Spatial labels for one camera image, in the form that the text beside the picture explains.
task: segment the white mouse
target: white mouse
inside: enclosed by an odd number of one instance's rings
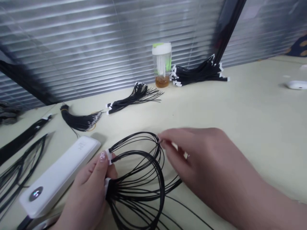
[[[307,81],[290,81],[286,85],[290,89],[307,89]]]

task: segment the black bundle of wires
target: black bundle of wires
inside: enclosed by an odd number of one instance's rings
[[[181,87],[201,81],[229,81],[230,78],[224,77],[221,73],[224,70],[222,64],[213,64],[214,58],[213,54],[194,69],[174,65],[170,75],[173,84]]]
[[[0,175],[0,221],[14,203],[39,164],[46,135],[32,144],[15,163]]]
[[[64,121],[72,129],[82,131],[82,132],[90,131],[90,129],[94,125],[96,125],[97,121],[101,118],[102,114],[104,113],[101,110],[101,111],[92,113],[90,115],[77,116],[77,115],[70,114],[68,111],[68,108],[69,106],[66,104],[63,104],[60,108]]]
[[[178,176],[165,184],[163,177],[164,152],[159,144],[158,136],[149,132],[139,132],[132,134],[117,142],[108,151],[116,152],[122,147],[137,141],[153,142],[155,147],[150,152],[141,150],[129,150],[117,155],[111,160],[112,163],[125,157],[141,156],[141,161],[128,173],[115,180],[110,180],[108,184],[106,200],[110,205],[112,215],[119,230],[153,230],[169,229],[160,217],[164,216],[175,224],[178,229],[182,227],[172,218],[163,213],[165,197],[179,203],[210,229],[204,220],[196,215],[184,204],[168,196],[167,194],[181,184]],[[122,209],[128,208],[130,217]]]
[[[17,153],[22,147],[24,147],[35,134],[51,119],[51,115],[47,118],[39,119],[33,125],[31,125],[26,131],[6,144],[0,149],[0,166],[6,162],[10,157]]]
[[[148,88],[145,83],[136,82],[129,97],[106,105],[106,108],[110,109],[107,114],[118,112],[132,104],[142,104],[148,101],[160,102],[161,100],[157,98],[163,93],[158,89]]]

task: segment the hand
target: hand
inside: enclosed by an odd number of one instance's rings
[[[100,222],[106,206],[104,187],[106,177],[116,179],[117,172],[114,165],[108,166],[108,157],[103,151],[77,174],[63,212],[53,229],[94,229]]]
[[[267,184],[222,130],[169,129],[158,136],[182,181],[237,228],[305,228],[306,210]]]

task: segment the white electronic device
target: white electronic device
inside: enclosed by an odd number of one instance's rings
[[[51,165],[19,198],[28,216],[46,215],[100,146],[99,141],[82,136]]]
[[[307,81],[290,81],[287,86],[290,89],[307,89]]]

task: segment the horizontal blinds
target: horizontal blinds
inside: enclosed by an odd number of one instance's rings
[[[23,108],[24,110],[44,106],[41,101],[2,72],[0,72],[0,101],[7,102],[11,106]]]
[[[305,0],[247,0],[222,57],[223,65],[285,54],[307,32],[306,12]]]
[[[32,0],[1,4],[9,55],[58,100],[153,81],[151,47],[172,42],[172,62],[212,52],[224,0]]]

